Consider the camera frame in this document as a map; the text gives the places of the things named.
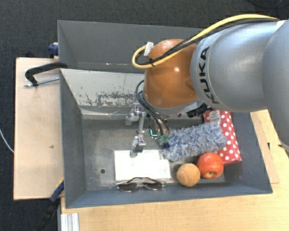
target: tan ball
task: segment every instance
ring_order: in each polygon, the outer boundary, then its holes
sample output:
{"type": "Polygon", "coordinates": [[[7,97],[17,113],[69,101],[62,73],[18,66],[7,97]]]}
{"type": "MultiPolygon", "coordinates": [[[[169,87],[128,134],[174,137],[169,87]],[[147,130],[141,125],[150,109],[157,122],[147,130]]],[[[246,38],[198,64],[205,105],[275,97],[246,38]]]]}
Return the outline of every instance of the tan ball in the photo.
{"type": "Polygon", "coordinates": [[[195,164],[183,164],[177,171],[177,179],[183,186],[195,186],[200,180],[200,171],[195,164]]]}

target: gray floor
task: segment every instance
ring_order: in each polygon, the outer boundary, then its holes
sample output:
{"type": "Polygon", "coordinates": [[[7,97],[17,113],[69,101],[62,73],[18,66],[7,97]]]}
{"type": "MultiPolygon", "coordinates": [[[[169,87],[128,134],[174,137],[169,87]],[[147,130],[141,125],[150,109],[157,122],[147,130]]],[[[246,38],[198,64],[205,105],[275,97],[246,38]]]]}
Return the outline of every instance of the gray floor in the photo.
{"type": "MultiPolygon", "coordinates": [[[[0,0],[0,124],[14,141],[14,59],[49,57],[57,20],[206,28],[241,13],[289,18],[289,0],[0,0]]],[[[0,231],[33,230],[47,201],[13,201],[13,154],[0,137],[0,231]]],[[[45,228],[56,230],[53,219],[45,228]]]]}

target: wooden board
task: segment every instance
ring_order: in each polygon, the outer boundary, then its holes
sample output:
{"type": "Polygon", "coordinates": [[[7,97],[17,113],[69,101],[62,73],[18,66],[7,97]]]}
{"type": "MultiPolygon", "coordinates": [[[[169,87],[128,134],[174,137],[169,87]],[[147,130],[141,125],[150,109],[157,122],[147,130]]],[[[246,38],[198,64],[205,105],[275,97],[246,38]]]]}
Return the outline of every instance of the wooden board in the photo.
{"type": "MultiPolygon", "coordinates": [[[[14,200],[49,198],[63,177],[59,81],[26,88],[25,72],[57,59],[17,58],[14,200]]],[[[58,70],[36,75],[43,80],[58,70]]]]}
{"type": "MultiPolygon", "coordinates": [[[[16,61],[15,200],[49,198],[63,176],[59,82],[24,87],[27,69],[53,61],[56,59],[16,61]]],[[[55,76],[58,71],[40,74],[37,79],[55,76]]],[[[62,213],[78,212],[81,231],[289,230],[288,157],[278,146],[267,111],[251,117],[273,194],[78,209],[65,209],[62,199],[62,213]]]]}

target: blue fuzzy cloth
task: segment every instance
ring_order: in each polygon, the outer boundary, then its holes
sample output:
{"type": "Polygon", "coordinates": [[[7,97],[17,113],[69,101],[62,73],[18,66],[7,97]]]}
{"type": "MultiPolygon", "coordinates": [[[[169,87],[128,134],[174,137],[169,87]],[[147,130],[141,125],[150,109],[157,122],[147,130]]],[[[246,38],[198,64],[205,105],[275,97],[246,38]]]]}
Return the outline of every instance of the blue fuzzy cloth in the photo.
{"type": "Polygon", "coordinates": [[[172,162],[178,162],[206,152],[217,152],[226,143],[227,139],[218,123],[203,123],[171,130],[170,147],[164,149],[163,155],[172,162]]]}

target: gray bin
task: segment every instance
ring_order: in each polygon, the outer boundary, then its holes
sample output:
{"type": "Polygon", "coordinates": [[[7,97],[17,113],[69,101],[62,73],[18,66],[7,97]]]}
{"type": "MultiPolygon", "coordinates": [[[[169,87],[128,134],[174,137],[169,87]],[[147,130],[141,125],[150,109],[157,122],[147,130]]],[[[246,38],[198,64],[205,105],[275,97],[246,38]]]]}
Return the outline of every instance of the gray bin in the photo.
{"type": "MultiPolygon", "coordinates": [[[[226,166],[219,179],[201,179],[194,187],[183,187],[174,177],[179,165],[170,163],[171,179],[160,191],[141,188],[128,193],[115,188],[114,151],[130,149],[138,125],[124,124],[126,113],[136,101],[133,88],[144,77],[143,70],[134,69],[131,64],[133,52],[147,41],[184,39],[198,31],[163,26],[58,22],[60,61],[74,69],[60,71],[67,208],[272,193],[248,113],[232,114],[242,162],[226,166]],[[116,102],[118,97],[123,101],[116,102]]],[[[200,118],[183,116],[170,124],[172,128],[179,128],[201,122],[200,118]]],[[[159,148],[151,142],[146,149],[159,148]]]]}

